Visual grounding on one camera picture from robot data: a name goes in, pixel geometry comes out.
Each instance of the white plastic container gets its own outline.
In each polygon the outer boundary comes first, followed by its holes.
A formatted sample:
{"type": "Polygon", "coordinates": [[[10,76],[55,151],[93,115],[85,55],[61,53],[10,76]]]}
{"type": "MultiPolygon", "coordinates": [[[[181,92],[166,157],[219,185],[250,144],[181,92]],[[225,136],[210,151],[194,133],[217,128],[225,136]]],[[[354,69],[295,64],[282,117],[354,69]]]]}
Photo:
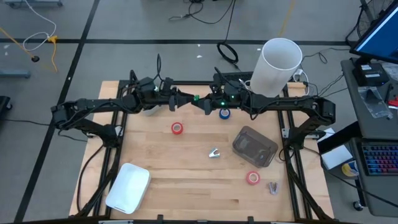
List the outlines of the white plastic container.
{"type": "Polygon", "coordinates": [[[267,41],[250,80],[251,90],[266,97],[279,95],[302,57],[300,47],[291,40],[275,38],[267,41]]]}
{"type": "Polygon", "coordinates": [[[120,168],[105,204],[120,212],[131,214],[139,208],[149,182],[148,170],[125,163],[120,168]]]}

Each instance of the desk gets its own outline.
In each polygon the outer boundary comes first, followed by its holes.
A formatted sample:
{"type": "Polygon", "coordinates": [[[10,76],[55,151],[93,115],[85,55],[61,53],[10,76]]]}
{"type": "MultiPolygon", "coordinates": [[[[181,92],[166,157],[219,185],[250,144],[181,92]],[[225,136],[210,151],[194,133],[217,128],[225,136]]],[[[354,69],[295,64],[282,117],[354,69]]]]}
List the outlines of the desk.
{"type": "MultiPolygon", "coordinates": [[[[357,121],[348,125],[341,131],[338,131],[332,137],[319,143],[321,153],[327,152],[349,142],[349,147],[355,158],[359,158],[359,152],[356,147],[360,138],[377,139],[377,140],[398,140],[398,117],[397,112],[392,110],[394,117],[388,120],[386,117],[373,118],[365,104],[363,103],[359,93],[358,84],[353,75],[354,65],[350,60],[341,62],[341,67],[347,82],[347,87],[351,100],[353,102],[357,121]]],[[[398,82],[390,78],[390,81],[383,86],[378,87],[379,93],[384,97],[387,93],[389,84],[393,84],[394,89],[390,92],[390,100],[394,95],[398,96],[398,82]]],[[[365,174],[361,159],[356,160],[359,168],[359,181],[356,180],[358,187],[361,187],[371,193],[376,194],[382,198],[387,198],[392,202],[398,202],[398,195],[396,194],[396,186],[398,184],[398,177],[371,177],[365,174]]],[[[398,217],[397,209],[384,202],[379,201],[373,197],[363,195],[358,192],[361,204],[369,207],[369,211],[376,216],[398,217]]]]}
{"type": "MultiPolygon", "coordinates": [[[[179,86],[182,91],[199,94],[209,93],[208,86],[179,86]]],[[[114,98],[118,82],[103,82],[99,98],[114,98]]],[[[289,95],[303,95],[301,83],[289,84],[289,95]]],[[[108,124],[112,113],[97,113],[93,121],[108,124]]],[[[296,125],[308,116],[294,112],[296,125]]],[[[163,214],[165,220],[236,220],[244,221],[253,216],[255,221],[293,221],[292,203],[285,164],[277,156],[269,167],[257,169],[231,150],[231,145],[240,129],[248,125],[281,149],[281,136],[276,111],[260,115],[250,121],[249,115],[232,110],[228,120],[222,120],[214,111],[205,116],[201,109],[185,105],[175,112],[165,106],[151,117],[142,113],[127,117],[120,165],[126,162],[149,170],[152,180],[138,211],[131,215],[112,210],[113,219],[155,220],[163,214]],[[171,124],[183,124],[183,133],[174,135],[171,124]],[[209,159],[211,148],[217,147],[221,156],[209,159]],[[256,170],[261,182],[255,186],[245,180],[247,172],[256,170]],[[279,181],[277,195],[271,195],[269,182],[279,181]]],[[[99,148],[101,140],[89,139],[82,165],[99,148]]],[[[317,150],[314,140],[305,145],[317,150]]],[[[325,176],[318,155],[301,151],[303,169],[308,191],[326,214],[333,217],[325,176]]],[[[98,186],[104,151],[88,165],[82,180],[81,205],[86,203],[98,186]]],[[[76,214],[76,193],[70,214],[76,214]]]]}

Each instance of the wooden table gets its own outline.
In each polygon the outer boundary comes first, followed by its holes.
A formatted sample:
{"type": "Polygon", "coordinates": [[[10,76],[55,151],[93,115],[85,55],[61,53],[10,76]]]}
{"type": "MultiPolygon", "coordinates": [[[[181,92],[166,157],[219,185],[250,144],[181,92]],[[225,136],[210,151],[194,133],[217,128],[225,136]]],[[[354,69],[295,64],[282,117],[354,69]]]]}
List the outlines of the wooden table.
{"type": "MultiPolygon", "coordinates": [[[[210,91],[208,86],[179,88],[201,97],[210,91]]],[[[103,82],[99,98],[114,98],[117,89],[118,82],[103,82]]],[[[290,96],[301,96],[303,93],[301,83],[289,83],[290,96]]],[[[111,117],[112,113],[97,113],[93,121],[108,124],[111,117]]],[[[296,126],[307,118],[303,112],[294,112],[296,126]]],[[[205,116],[204,111],[192,105],[185,105],[175,112],[165,106],[150,117],[142,113],[130,114],[120,165],[129,162],[145,168],[149,170],[152,180],[138,211],[127,215],[112,210],[111,218],[155,220],[158,214],[163,214],[165,220],[243,221],[253,216],[255,221],[293,221],[285,164],[275,156],[269,167],[258,169],[232,152],[232,142],[245,125],[275,141],[279,146],[278,152],[282,148],[276,111],[263,113],[255,121],[240,110],[232,110],[227,120],[220,119],[218,111],[205,116]],[[181,135],[172,134],[171,124],[174,122],[183,124],[181,135]],[[220,158],[209,159],[208,153],[213,147],[220,150],[220,158]],[[257,185],[249,185],[245,180],[250,170],[256,170],[261,175],[257,185]],[[277,195],[270,194],[269,182],[279,182],[277,195]]],[[[99,138],[89,139],[82,166],[101,143],[99,138]]],[[[305,140],[305,146],[318,150],[314,140],[305,140]]],[[[332,217],[320,158],[309,151],[301,150],[300,153],[307,189],[326,214],[332,217]]],[[[98,186],[103,156],[104,150],[89,163],[83,174],[81,206],[98,186]]],[[[301,202],[300,191],[297,188],[296,191],[301,202]]],[[[75,213],[76,192],[70,209],[71,215],[75,213]]],[[[302,203],[300,214],[304,217],[302,203]]]]}

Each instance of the metal clip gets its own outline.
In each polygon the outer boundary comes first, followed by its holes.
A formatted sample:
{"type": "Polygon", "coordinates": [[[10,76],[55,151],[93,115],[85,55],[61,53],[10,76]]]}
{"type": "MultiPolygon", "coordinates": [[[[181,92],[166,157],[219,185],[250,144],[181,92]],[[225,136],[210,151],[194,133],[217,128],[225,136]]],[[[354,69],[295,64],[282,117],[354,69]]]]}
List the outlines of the metal clip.
{"type": "Polygon", "coordinates": [[[219,158],[220,153],[218,152],[217,148],[213,148],[209,153],[209,158],[219,158]]]}
{"type": "Polygon", "coordinates": [[[269,190],[272,195],[276,195],[279,190],[279,184],[277,182],[269,182],[269,190]]]}

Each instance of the white cylinder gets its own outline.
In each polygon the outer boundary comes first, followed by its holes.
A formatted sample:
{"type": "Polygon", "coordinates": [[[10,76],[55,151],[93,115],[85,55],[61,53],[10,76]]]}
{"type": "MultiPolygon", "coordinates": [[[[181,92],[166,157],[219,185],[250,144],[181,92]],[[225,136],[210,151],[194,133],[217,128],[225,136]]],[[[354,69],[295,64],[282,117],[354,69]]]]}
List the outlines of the white cylinder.
{"type": "Polygon", "coordinates": [[[279,95],[302,57],[300,47],[291,40],[275,38],[267,41],[250,80],[251,90],[266,97],[279,95]]]}

